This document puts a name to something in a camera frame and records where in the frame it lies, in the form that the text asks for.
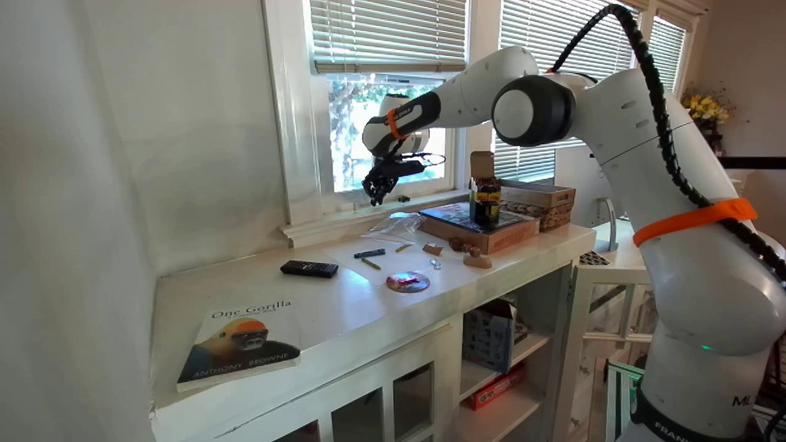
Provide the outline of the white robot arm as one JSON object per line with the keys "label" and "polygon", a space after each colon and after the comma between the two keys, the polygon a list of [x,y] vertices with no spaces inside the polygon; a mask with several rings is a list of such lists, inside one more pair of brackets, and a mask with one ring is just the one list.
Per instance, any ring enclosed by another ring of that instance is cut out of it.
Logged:
{"label": "white robot arm", "polygon": [[602,12],[621,24],[631,70],[593,81],[498,50],[365,124],[363,189],[380,201],[407,171],[403,139],[426,127],[488,124],[519,148],[582,139],[626,209],[659,311],[623,442],[769,442],[752,405],[786,329],[784,249],[754,228],[754,207],[664,92],[631,12]]}

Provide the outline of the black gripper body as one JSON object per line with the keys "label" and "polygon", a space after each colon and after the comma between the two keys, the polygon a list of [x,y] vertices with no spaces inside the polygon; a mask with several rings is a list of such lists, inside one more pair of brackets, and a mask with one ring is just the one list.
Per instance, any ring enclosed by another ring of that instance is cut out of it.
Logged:
{"label": "black gripper body", "polygon": [[401,157],[380,159],[363,176],[363,192],[379,197],[380,189],[391,192],[401,176],[419,175],[423,169],[426,165],[419,159],[401,159]]}

